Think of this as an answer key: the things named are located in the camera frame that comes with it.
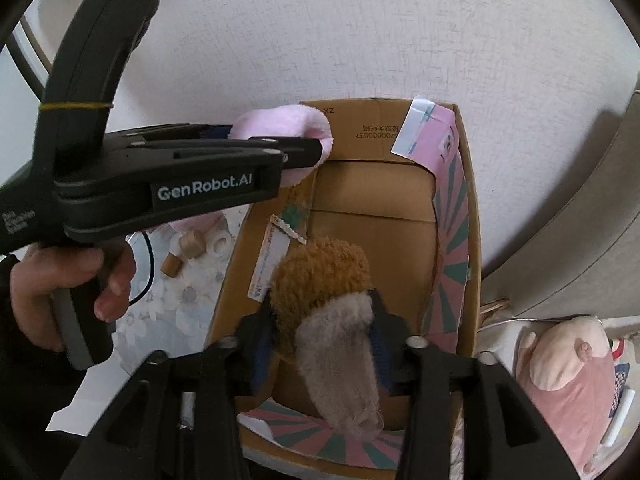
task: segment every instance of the black cable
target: black cable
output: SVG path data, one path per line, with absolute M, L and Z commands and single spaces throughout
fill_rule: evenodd
M 129 301 L 129 306 L 136 304 L 142 298 L 145 297 L 145 294 L 149 292 L 151 285 L 153 285 L 154 275 L 156 274 L 156 263 L 154 261 L 154 249 L 151 246 L 151 240 L 149 240 L 149 235 L 146 234 L 146 231 L 140 231 L 140 234 L 142 234 L 143 237 L 145 237 L 146 250 L 149 252 L 149 279 L 148 279 L 148 282 L 146 282 L 145 288 L 142 289 L 140 294 L 138 294 L 135 298 L 133 298 L 133 300 Z
M 31 91 L 36 95 L 38 101 L 42 101 L 42 94 L 44 93 L 44 86 L 36 76 L 35 72 L 31 69 L 29 62 L 24 57 L 24 54 L 20 50 L 20 46 L 12 34 L 6 40 L 6 49 L 9 51 L 14 63 L 20 72 L 22 78 L 27 82 Z

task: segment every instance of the human hand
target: human hand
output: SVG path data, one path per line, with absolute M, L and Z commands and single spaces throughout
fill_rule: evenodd
M 108 277 L 108 287 L 95 300 L 94 314 L 103 321 L 115 321 L 129 307 L 130 282 L 136 263 L 129 244 L 117 244 L 119 256 Z M 98 248 L 38 249 L 32 247 L 11 272 L 11 304 L 21 332 L 36 346 L 62 352 L 64 345 L 49 304 L 57 288 L 74 288 L 97 276 L 104 264 Z

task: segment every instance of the roll of tape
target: roll of tape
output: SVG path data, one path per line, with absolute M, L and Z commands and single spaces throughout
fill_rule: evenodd
M 228 259 L 233 248 L 234 241 L 229 231 L 216 231 L 207 242 L 207 253 L 220 261 Z

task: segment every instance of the brown plush toy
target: brown plush toy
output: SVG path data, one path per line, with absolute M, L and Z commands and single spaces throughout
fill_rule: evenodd
M 290 251 L 271 277 L 278 351 L 295 359 L 322 417 L 363 440 L 383 425 L 368 337 L 371 287 L 362 249 L 328 238 Z

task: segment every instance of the small screw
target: small screw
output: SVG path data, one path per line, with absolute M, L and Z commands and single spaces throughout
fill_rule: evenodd
M 427 348 L 428 344 L 429 343 L 427 343 L 427 340 L 420 335 L 412 335 L 406 339 L 406 345 L 409 348 L 415 348 L 415 349 Z
M 228 350 L 231 350 L 232 348 L 237 348 L 238 338 L 232 335 L 223 337 L 220 341 L 218 341 L 218 347 L 223 349 L 228 349 Z
M 166 354 L 166 352 L 163 352 L 162 350 L 156 350 L 155 352 L 152 352 L 149 357 L 146 358 L 146 362 L 149 363 L 150 365 L 161 365 L 168 358 L 169 356 Z

